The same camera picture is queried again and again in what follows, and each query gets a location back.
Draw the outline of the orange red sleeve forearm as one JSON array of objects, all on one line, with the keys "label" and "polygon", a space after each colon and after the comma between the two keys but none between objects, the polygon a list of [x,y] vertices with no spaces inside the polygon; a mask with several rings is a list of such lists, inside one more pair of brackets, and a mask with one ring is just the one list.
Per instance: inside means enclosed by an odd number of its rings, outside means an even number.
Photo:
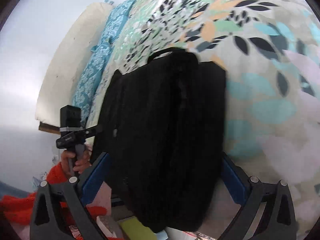
[{"label": "orange red sleeve forearm", "polygon": [[[58,184],[67,181],[61,162],[51,168],[47,175],[50,184]],[[29,225],[34,207],[36,193],[32,193],[25,198],[4,196],[1,200],[1,211],[9,222],[21,225]],[[67,225],[75,225],[74,219],[66,203],[61,202],[62,214]],[[102,206],[87,207],[92,218],[95,220],[100,215],[106,215],[107,210]]]}]

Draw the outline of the left hand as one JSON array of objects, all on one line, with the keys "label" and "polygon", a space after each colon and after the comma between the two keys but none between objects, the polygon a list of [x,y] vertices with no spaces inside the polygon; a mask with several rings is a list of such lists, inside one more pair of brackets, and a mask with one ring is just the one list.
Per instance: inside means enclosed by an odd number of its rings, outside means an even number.
[{"label": "left hand", "polygon": [[67,178],[73,174],[82,174],[85,169],[91,166],[90,157],[92,153],[92,146],[86,144],[82,156],[78,159],[74,152],[64,150],[61,153],[61,166]]}]

